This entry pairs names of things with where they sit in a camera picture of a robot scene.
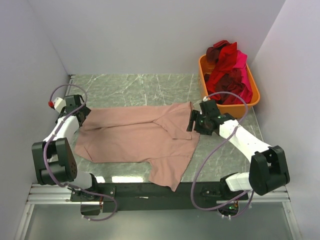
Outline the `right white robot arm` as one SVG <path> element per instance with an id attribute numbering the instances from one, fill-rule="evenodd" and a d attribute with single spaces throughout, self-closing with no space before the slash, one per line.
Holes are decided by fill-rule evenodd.
<path id="1" fill-rule="evenodd" d="M 187 131 L 210 136 L 216 133 L 233 144 L 249 161 L 249 171 L 232 173 L 220 180 L 219 193 L 230 200 L 239 191 L 263 196 L 290 182 L 285 151 L 259 140 L 229 113 L 222 114 L 214 100 L 202 101 L 192 110 Z"/>

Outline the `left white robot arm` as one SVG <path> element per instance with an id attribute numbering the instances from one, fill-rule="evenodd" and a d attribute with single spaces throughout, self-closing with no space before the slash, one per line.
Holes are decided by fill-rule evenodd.
<path id="1" fill-rule="evenodd" d="M 70 146 L 74 134 L 91 110 L 79 94 L 65 99 L 58 97 L 49 102 L 49 106 L 59 112 L 59 116 L 50 135 L 31 147 L 36 179 L 40 185 L 54 186 L 59 182 L 63 187 L 82 190 L 88 201 L 94 201 L 100 195 L 97 180 L 93 174 L 78 170 Z"/>

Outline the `pink t shirt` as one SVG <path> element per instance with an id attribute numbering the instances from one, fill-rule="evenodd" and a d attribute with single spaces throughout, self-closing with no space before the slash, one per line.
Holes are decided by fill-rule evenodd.
<path id="1" fill-rule="evenodd" d="M 148 180 L 174 192 L 200 139 L 187 130 L 192 110 L 189 101 L 93 108 L 79 128 L 74 151 L 96 164 L 148 162 Z"/>

